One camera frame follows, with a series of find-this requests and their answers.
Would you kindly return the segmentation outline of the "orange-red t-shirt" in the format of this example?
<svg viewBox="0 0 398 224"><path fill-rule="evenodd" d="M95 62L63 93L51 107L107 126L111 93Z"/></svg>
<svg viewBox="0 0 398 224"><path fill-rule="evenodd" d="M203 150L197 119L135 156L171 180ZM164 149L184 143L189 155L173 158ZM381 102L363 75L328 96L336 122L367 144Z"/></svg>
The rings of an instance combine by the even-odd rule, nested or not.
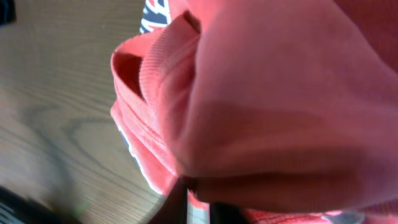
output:
<svg viewBox="0 0 398 224"><path fill-rule="evenodd" d="M155 191L183 179L209 221L397 222L396 1L146 4L169 17L113 52L111 115Z"/></svg>

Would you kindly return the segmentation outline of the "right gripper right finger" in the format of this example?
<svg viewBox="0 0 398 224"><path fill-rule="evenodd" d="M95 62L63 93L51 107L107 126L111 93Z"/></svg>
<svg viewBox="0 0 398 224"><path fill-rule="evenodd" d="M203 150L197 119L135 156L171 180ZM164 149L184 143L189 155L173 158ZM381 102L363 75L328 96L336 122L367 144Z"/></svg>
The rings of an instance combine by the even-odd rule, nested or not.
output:
<svg viewBox="0 0 398 224"><path fill-rule="evenodd" d="M225 203L211 203L210 224L249 224L240 209Z"/></svg>

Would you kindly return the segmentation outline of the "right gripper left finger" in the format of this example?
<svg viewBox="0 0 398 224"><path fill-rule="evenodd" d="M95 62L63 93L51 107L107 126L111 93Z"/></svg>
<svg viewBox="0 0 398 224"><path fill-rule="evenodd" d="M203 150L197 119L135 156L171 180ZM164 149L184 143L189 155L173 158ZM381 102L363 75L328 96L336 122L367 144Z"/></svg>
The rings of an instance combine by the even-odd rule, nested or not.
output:
<svg viewBox="0 0 398 224"><path fill-rule="evenodd" d="M147 224L187 224L188 189L183 179L178 178L166 198L152 212Z"/></svg>

